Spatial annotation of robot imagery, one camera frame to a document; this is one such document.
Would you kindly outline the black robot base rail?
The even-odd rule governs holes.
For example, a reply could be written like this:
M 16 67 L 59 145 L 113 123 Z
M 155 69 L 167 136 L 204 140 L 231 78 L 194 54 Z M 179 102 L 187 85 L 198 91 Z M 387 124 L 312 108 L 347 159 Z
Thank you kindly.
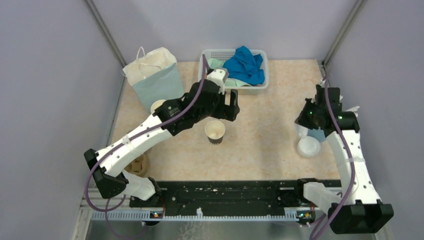
M 301 198 L 301 185 L 315 178 L 247 181 L 160 181 L 159 200 L 148 207 L 135 197 L 93 220 L 298 222 L 314 221 L 320 209 Z

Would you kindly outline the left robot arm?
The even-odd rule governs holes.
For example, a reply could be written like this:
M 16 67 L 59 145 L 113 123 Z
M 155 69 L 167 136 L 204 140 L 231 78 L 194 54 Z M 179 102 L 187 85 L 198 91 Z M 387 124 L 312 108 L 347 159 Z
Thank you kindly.
M 166 100 L 119 141 L 100 150 L 87 150 L 84 158 L 101 197 L 111 199 L 123 194 L 138 198 L 149 207 L 156 206 L 161 198 L 156 181 L 128 173 L 126 166 L 156 144 L 191 129 L 207 117 L 235 121 L 240 112 L 238 91 L 230 90 L 229 104 L 225 99 L 213 81 L 196 82 L 181 97 Z

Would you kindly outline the stack of white lids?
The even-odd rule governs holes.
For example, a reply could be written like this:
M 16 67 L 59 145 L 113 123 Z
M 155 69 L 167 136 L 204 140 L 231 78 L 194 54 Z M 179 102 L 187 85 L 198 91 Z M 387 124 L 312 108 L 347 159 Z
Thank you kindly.
M 313 158 L 321 151 L 321 143 L 314 137 L 301 138 L 296 146 L 298 154 L 304 158 Z

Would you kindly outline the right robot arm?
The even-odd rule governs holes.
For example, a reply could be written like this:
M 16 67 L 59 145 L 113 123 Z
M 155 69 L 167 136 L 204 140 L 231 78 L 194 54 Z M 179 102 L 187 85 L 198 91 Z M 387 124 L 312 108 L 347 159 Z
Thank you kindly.
M 342 195 L 330 191 L 321 180 L 301 178 L 293 200 L 299 206 L 314 203 L 327 216 L 324 228 L 335 234 L 375 234 L 394 216 L 394 209 L 383 203 L 368 173 L 357 116 L 342 109 L 338 87 L 317 84 L 315 89 L 315 97 L 305 100 L 295 123 L 323 130 L 334 155 Z

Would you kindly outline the stack of paper cups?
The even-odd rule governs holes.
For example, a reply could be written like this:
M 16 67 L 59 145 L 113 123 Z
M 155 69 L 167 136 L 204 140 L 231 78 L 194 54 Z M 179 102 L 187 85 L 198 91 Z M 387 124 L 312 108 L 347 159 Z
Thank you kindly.
M 159 108 L 165 101 L 166 101 L 165 99 L 160 99 L 160 100 L 155 101 L 150 107 L 150 113 L 154 114 L 155 110 L 157 108 Z

